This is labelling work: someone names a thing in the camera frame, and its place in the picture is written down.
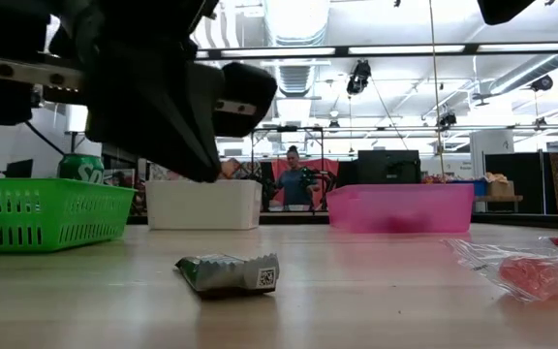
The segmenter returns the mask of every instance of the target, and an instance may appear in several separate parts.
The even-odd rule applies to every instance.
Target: green plastic basket
[[[69,179],[0,179],[0,252],[119,238],[135,190]]]

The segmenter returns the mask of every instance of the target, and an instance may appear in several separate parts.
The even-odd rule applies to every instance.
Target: black computer monitor
[[[4,175],[6,178],[31,178],[34,160],[23,160],[8,164]]]
[[[360,184],[421,183],[421,161],[417,150],[360,150]]]

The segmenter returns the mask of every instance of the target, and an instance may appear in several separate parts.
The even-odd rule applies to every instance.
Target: pink plastic bin
[[[351,232],[466,233],[473,184],[360,184],[326,194],[330,224]]]

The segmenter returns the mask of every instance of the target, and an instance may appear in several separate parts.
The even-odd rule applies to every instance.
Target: cardboard box
[[[500,181],[488,183],[487,195],[496,197],[514,196],[515,191],[513,190],[513,182],[510,180],[507,183]]]

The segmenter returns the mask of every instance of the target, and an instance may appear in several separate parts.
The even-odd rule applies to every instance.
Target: white plastic bin
[[[148,181],[151,229],[248,230],[260,225],[262,186],[254,180]]]

